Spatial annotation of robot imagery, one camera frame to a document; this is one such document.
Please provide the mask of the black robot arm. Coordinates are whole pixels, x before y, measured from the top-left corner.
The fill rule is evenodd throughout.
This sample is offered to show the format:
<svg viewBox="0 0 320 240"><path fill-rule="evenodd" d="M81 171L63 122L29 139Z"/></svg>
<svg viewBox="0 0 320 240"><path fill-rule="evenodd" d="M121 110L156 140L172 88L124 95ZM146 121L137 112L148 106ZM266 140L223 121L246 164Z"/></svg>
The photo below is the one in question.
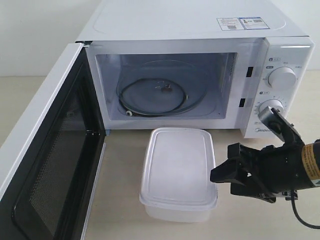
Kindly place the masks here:
<svg viewBox="0 0 320 240"><path fill-rule="evenodd" d="M275 203L278 196L320 186L320 142L268 145L261 150L234 143L227 159L210 171L212 183L230 183L230 193Z"/></svg>

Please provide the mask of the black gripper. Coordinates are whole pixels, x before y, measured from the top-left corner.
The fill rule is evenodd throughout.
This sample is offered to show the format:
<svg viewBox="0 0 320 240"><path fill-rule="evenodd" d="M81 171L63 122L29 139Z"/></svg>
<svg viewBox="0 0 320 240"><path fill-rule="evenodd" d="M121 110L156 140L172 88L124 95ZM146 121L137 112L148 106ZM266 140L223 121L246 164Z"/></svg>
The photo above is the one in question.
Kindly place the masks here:
<svg viewBox="0 0 320 240"><path fill-rule="evenodd" d="M227 160L210 171L212 183L247 185L251 198L275 198L307 188L307 173L300 145L268 145L260 150L233 143Z"/></svg>

